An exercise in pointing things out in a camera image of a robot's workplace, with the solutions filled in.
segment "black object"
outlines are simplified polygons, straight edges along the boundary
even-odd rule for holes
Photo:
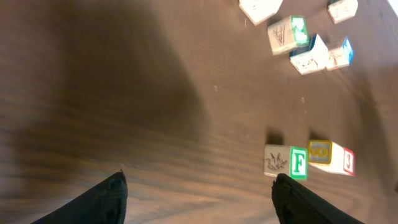
[[[33,224],[123,224],[126,206],[126,177],[117,172]]]
[[[274,181],[272,201],[282,224],[361,223],[286,174],[279,174]]]

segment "yellow border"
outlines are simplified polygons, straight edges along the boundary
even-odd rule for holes
[[[328,158],[328,161],[325,161],[325,162],[323,162],[323,161],[312,161],[311,160],[311,157],[310,157],[310,152],[311,152],[311,143],[312,142],[320,142],[320,143],[322,143],[322,142],[327,142],[327,143],[329,143],[329,158]],[[331,140],[309,140],[309,142],[308,142],[308,162],[311,162],[311,163],[314,163],[314,164],[324,164],[324,165],[330,165],[330,163],[331,163],[331,155],[332,155],[332,146],[333,146],[333,142],[331,141]]]

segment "blue block face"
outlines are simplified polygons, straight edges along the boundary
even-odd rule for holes
[[[308,46],[301,47],[301,48],[299,48],[297,50],[292,50],[289,53],[289,57],[293,57],[293,56],[296,56],[296,55],[311,51],[313,49],[313,46],[315,45],[316,39],[317,39],[317,34],[313,35],[310,38],[310,42],[309,42]]]
[[[348,58],[349,64],[351,64],[351,62],[354,59],[354,50],[353,50],[348,38],[346,38],[346,40],[343,43],[343,52],[344,52],[344,55]]]

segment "brown wooden surface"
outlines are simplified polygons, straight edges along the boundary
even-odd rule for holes
[[[285,0],[254,27],[237,0],[0,1],[0,223],[29,223],[122,169],[126,223],[277,223],[264,143],[328,138],[356,176],[309,189],[366,223],[396,223],[398,19],[359,1]],[[301,76],[267,25],[304,15],[352,66]]]

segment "toy block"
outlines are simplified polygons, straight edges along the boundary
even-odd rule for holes
[[[354,50],[348,37],[340,42],[336,48],[329,50],[329,61],[326,65],[327,70],[345,67],[351,65],[354,59]]]
[[[256,26],[278,12],[283,0],[240,0],[239,7]]]
[[[264,174],[276,177],[284,173],[293,179],[307,179],[307,149],[295,146],[266,145],[264,149]]]
[[[307,46],[309,36],[302,16],[289,16],[268,27],[272,54],[282,54],[297,47]]]
[[[335,24],[355,16],[358,0],[332,0],[328,11]]]
[[[315,34],[308,46],[290,52],[290,62],[302,75],[323,70],[328,63],[328,47]]]
[[[311,166],[333,174],[354,175],[354,153],[329,140],[310,140],[308,144]]]

